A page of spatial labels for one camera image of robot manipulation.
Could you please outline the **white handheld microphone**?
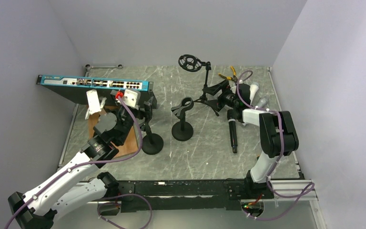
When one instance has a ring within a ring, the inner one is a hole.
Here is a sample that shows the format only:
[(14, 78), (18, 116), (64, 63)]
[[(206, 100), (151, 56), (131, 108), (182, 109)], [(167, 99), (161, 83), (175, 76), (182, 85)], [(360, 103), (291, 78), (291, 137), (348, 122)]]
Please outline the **white handheld microphone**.
[(257, 82), (253, 82), (250, 84), (250, 94), (249, 94), (249, 99), (251, 101), (254, 100), (255, 94), (258, 92), (259, 90), (259, 83)]

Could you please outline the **left black round-base mic stand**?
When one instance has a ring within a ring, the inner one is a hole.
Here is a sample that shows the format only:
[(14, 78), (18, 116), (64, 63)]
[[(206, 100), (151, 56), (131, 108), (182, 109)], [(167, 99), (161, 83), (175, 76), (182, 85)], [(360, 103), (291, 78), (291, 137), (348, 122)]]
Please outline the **left black round-base mic stand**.
[[(140, 110), (138, 114), (152, 114), (152, 111)], [(141, 131), (145, 132), (146, 134), (142, 139), (142, 150), (144, 151), (144, 153), (148, 155), (155, 155), (159, 153), (164, 146), (162, 137), (158, 134), (153, 133), (149, 124), (145, 126), (145, 130)]]

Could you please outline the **centre black round-base mic stand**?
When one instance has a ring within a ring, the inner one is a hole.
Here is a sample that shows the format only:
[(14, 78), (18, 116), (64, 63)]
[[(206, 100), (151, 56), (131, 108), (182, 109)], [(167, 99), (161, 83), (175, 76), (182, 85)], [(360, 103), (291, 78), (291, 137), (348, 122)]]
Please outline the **centre black round-base mic stand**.
[(172, 107), (171, 112), (175, 115), (179, 122), (172, 126), (172, 136), (178, 141), (187, 141), (193, 136), (193, 127), (186, 121), (186, 112), (191, 110), (194, 106), (191, 97), (185, 97), (181, 100), (179, 105)]

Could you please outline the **white plastic clip part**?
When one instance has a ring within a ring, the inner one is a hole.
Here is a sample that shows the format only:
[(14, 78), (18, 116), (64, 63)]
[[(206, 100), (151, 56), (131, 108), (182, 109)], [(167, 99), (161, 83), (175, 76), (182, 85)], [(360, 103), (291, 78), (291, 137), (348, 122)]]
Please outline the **white plastic clip part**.
[(85, 120), (91, 115), (99, 113), (105, 106), (106, 97), (99, 96), (97, 90), (92, 89), (86, 92), (88, 108), (85, 114)]

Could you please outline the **silver combination wrench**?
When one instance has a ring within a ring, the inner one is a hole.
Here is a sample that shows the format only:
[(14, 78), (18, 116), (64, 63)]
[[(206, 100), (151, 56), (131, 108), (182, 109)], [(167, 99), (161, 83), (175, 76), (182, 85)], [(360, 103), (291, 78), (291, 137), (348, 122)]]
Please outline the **silver combination wrench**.
[(116, 66), (102, 66), (102, 65), (91, 65), (91, 64), (86, 64), (84, 66), (84, 68), (87, 71), (90, 71), (92, 69), (122, 69), (124, 66), (122, 64), (118, 64)]

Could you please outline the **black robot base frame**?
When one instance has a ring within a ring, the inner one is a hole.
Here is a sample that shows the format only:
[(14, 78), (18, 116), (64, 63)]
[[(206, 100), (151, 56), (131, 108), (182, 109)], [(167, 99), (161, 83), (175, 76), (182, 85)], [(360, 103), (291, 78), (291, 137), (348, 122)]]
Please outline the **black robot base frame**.
[(120, 180), (116, 191), (98, 201), (115, 201), (122, 213), (142, 210), (241, 210), (274, 199), (266, 185), (247, 178), (205, 180)]

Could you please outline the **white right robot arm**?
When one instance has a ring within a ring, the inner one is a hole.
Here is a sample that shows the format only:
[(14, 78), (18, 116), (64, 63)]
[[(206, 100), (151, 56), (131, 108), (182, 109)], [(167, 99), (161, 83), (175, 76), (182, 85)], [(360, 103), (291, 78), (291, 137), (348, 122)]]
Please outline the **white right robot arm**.
[(262, 153), (248, 173), (250, 181), (243, 186), (244, 193), (249, 198), (255, 198), (262, 192), (261, 184), (268, 182), (280, 159), (299, 147), (298, 136), (289, 111), (275, 112), (262, 105), (251, 105), (258, 88), (257, 83), (250, 85), (239, 83), (231, 87), (228, 80), (203, 88), (203, 94), (217, 96), (214, 100), (206, 101), (215, 112), (229, 107), (227, 121), (234, 153), (237, 153), (236, 123), (259, 128)]

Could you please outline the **black condenser microphone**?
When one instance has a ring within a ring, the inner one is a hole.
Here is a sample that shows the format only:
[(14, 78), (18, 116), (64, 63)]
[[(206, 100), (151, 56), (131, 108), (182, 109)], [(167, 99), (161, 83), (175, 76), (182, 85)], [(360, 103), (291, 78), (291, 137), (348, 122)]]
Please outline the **black condenser microphone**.
[(227, 121), (229, 124), (230, 144), (232, 152), (236, 154), (238, 152), (237, 133), (236, 133), (236, 119), (234, 118), (234, 111), (230, 109), (227, 111)]

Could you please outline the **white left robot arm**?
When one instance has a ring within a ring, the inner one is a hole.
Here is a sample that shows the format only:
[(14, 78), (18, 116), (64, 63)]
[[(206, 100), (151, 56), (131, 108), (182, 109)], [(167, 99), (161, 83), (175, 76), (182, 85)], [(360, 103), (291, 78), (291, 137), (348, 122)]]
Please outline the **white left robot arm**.
[(132, 129), (140, 127), (139, 119), (151, 119), (157, 104), (153, 95), (142, 99), (136, 90), (111, 94), (121, 107), (98, 119), (93, 137), (71, 160), (35, 188), (9, 196), (12, 216), (5, 228), (16, 221), (22, 229), (49, 229), (54, 222), (90, 201), (116, 201), (132, 194), (109, 172), (101, 172), (86, 185), (78, 186), (84, 177), (105, 164), (117, 162), (118, 147), (124, 145)]

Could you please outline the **black tripod shock-mount stand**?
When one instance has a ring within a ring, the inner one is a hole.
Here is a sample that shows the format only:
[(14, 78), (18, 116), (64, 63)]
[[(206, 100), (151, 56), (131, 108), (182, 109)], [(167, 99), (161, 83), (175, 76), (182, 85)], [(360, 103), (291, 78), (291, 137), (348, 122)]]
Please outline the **black tripod shock-mount stand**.
[[(197, 76), (202, 80), (202, 88), (201, 88), (202, 94), (199, 96), (199, 98), (195, 99), (193, 102), (196, 104), (203, 104), (205, 106), (208, 106), (205, 103), (205, 101), (209, 100), (207, 97), (208, 94), (203, 92), (203, 88), (208, 87), (209, 72), (212, 69), (211, 63), (202, 61), (198, 57), (191, 54), (183, 54), (178, 58), (178, 64), (183, 70), (187, 72), (190, 73), (200, 72), (197, 74)], [(211, 110), (216, 116), (219, 116), (218, 111), (215, 111), (212, 108)]]

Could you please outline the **black round-base mic stand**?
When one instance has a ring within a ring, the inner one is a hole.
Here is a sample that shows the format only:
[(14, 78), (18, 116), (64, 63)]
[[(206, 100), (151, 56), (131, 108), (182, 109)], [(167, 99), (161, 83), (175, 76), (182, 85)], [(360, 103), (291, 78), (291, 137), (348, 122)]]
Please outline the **black round-base mic stand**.
[[(140, 110), (138, 114), (152, 114), (152, 111)], [(162, 137), (158, 134), (153, 133), (149, 124), (145, 126), (145, 130), (141, 131), (145, 132), (146, 134), (142, 139), (142, 150), (144, 151), (144, 153), (148, 155), (155, 155), (159, 153), (164, 146)]]
[(172, 126), (172, 136), (178, 141), (187, 141), (193, 136), (193, 127), (186, 121), (186, 112), (191, 110), (194, 106), (191, 97), (185, 97), (181, 100), (179, 105), (172, 107), (171, 112), (175, 115), (179, 122)]

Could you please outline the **blue network switch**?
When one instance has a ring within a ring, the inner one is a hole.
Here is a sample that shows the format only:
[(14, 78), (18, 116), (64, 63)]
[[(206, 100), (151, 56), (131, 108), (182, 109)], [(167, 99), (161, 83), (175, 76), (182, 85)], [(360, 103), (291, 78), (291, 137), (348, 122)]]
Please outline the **blue network switch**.
[(111, 91), (124, 92), (126, 89), (133, 89), (141, 93), (139, 105), (143, 105), (144, 102), (152, 99), (152, 108), (157, 108), (153, 82), (149, 81), (43, 74), (37, 76), (36, 84), (82, 105), (88, 104), (86, 93), (89, 90), (96, 90), (100, 98), (106, 98), (105, 104), (111, 106), (115, 104), (115, 94), (111, 94)]

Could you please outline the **wooden board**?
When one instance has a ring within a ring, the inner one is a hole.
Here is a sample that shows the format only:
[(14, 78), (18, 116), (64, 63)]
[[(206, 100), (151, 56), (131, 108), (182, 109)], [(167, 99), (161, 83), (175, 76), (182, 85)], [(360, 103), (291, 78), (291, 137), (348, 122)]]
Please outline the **wooden board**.
[[(93, 136), (95, 135), (93, 127), (98, 123), (100, 115), (104, 115), (104, 114), (105, 114), (105, 110), (102, 109), (99, 113), (95, 113), (87, 119), (89, 139), (93, 138)], [(119, 150), (119, 152), (113, 157), (113, 159), (118, 159), (123, 156), (131, 155), (131, 154), (135, 153), (138, 150), (138, 143), (136, 140), (134, 126), (131, 127), (131, 129), (127, 135), (126, 141), (124, 142), (124, 144), (122, 146), (116, 146), (115, 144), (113, 144), (113, 145)]]

